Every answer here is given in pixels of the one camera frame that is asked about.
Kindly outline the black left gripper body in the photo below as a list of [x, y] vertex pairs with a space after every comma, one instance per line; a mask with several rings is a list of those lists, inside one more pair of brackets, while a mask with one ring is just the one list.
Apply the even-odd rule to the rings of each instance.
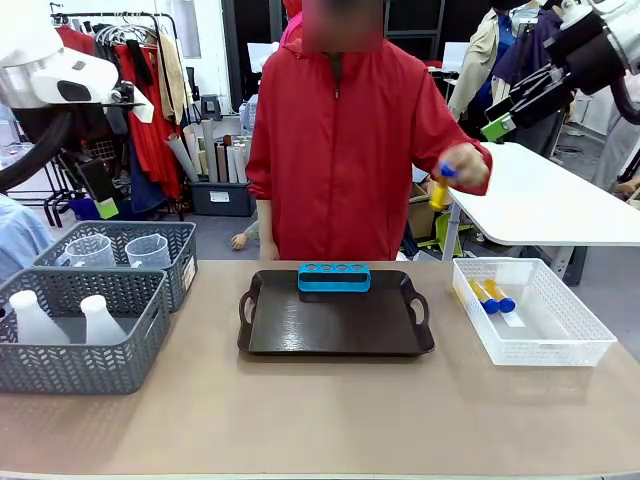
[[113, 185], [113, 175], [104, 160], [77, 153], [75, 163], [85, 188], [95, 201], [103, 202], [117, 197], [118, 192]]

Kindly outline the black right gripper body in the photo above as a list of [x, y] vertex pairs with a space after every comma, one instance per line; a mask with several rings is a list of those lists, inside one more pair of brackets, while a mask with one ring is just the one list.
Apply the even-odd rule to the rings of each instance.
[[565, 22], [544, 43], [549, 55], [551, 83], [561, 95], [579, 89], [593, 94], [623, 79], [625, 65], [608, 39], [604, 21], [593, 11]]

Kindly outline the person's left hand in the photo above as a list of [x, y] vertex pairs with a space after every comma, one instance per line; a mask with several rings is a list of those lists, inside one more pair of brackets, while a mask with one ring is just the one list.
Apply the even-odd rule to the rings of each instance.
[[489, 168], [482, 153], [470, 143], [446, 150], [439, 158], [436, 173], [450, 185], [475, 188], [489, 178]]

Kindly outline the person's right hand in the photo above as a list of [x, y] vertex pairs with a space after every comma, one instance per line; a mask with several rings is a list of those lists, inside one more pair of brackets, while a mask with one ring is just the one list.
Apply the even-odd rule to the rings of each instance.
[[273, 237], [272, 207], [269, 200], [258, 200], [256, 202], [260, 259], [262, 261], [276, 261], [279, 259], [279, 250]]

